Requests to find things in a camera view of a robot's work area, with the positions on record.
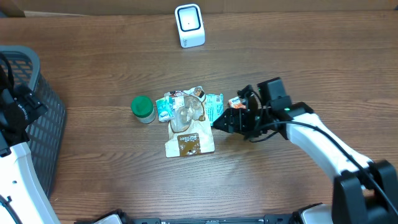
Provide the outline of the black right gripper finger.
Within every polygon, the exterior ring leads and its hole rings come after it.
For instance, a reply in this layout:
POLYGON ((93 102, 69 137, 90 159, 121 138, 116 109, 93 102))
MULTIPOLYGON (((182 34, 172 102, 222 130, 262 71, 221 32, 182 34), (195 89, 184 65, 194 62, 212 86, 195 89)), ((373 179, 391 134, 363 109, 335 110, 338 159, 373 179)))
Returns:
POLYGON ((238 90, 237 95, 243 100, 243 104, 248 111, 257 111, 258 102, 252 85, 247 85, 242 90, 238 90))
POLYGON ((220 115, 214 122, 213 128, 226 133, 239 133, 245 132, 244 112, 242 108, 228 108, 222 115, 220 115))

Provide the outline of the orange small box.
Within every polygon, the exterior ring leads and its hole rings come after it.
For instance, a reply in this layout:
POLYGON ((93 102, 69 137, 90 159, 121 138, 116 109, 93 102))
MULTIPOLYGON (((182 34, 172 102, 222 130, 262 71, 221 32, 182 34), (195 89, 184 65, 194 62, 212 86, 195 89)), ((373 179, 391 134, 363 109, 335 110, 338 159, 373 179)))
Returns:
POLYGON ((234 109, 246 109, 246 105, 241 101, 241 99, 236 96, 228 100, 228 104, 230 108, 234 109))

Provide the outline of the teal tissue pack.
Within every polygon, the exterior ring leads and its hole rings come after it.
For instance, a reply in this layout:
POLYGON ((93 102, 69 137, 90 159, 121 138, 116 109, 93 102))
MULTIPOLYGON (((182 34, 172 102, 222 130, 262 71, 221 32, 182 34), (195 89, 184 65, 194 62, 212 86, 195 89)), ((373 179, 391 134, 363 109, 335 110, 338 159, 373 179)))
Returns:
POLYGON ((220 93, 219 95, 216 94, 206 95, 205 109, 211 126, 213 125, 213 122, 223 114, 224 111, 223 101, 224 97, 222 93, 220 93))

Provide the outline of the brown white snack bag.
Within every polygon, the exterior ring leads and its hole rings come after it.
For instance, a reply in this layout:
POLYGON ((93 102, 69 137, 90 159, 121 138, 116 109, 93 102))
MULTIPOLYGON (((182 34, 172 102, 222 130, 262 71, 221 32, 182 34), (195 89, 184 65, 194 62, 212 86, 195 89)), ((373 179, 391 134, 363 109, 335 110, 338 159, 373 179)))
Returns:
POLYGON ((167 158, 213 153, 215 143, 206 113, 206 93, 201 86, 164 94, 170 102, 173 117, 169 120, 169 140, 165 143, 167 158))

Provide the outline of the teal white small carton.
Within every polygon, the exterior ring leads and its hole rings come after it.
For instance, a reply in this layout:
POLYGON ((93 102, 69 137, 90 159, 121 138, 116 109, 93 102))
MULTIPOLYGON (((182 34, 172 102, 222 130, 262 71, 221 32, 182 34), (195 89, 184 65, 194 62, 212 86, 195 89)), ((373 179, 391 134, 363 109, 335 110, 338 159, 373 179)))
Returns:
POLYGON ((173 108, 172 108, 172 98, 165 96, 158 99, 156 102, 158 119, 160 122, 168 122, 174 118, 173 108))

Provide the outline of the green lid jar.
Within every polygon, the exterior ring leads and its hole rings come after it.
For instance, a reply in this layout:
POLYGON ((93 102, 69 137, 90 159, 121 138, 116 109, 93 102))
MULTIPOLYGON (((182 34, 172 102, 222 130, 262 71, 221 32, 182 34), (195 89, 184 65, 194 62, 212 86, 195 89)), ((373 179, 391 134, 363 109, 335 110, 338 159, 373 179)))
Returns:
POLYGON ((131 110, 138 121, 149 124, 155 120, 153 102, 148 96, 137 96, 131 103, 131 110))

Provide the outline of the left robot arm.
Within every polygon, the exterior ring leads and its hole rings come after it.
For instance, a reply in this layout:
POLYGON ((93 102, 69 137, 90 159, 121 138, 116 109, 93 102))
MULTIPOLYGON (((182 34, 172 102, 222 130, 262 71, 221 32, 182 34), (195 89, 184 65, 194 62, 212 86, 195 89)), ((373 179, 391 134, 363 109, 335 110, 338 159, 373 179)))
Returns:
POLYGON ((67 109, 29 49, 1 47, 1 223, 59 223, 50 198, 67 109))

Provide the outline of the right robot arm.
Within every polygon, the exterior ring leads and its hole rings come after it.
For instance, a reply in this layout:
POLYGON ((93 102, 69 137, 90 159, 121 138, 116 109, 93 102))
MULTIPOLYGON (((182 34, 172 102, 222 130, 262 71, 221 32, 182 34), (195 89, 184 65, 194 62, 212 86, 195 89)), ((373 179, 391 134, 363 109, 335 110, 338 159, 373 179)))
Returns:
POLYGON ((228 108, 213 127, 252 143, 280 134, 306 152, 333 183, 332 203, 294 211, 288 223, 397 223, 397 172, 374 162, 333 134, 304 102, 293 103, 281 78, 237 92, 245 108, 228 108))

